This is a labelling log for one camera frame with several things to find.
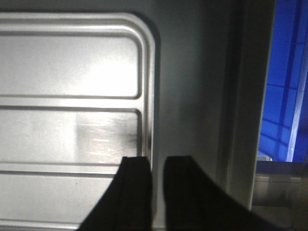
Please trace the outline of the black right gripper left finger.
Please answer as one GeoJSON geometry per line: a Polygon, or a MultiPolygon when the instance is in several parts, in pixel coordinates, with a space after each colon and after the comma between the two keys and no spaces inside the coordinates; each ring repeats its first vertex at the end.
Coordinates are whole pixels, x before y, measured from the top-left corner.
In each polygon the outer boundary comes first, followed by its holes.
{"type": "Polygon", "coordinates": [[[146,157],[123,157],[111,184],[80,231],[150,231],[152,175],[146,157]]]}

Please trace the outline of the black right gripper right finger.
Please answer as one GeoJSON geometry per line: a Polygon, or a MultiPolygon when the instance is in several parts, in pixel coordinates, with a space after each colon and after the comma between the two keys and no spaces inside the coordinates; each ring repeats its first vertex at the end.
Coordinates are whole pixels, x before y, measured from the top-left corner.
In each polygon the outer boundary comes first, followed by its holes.
{"type": "Polygon", "coordinates": [[[191,156],[169,156],[163,191],[169,231],[280,231],[217,186],[191,156]]]}

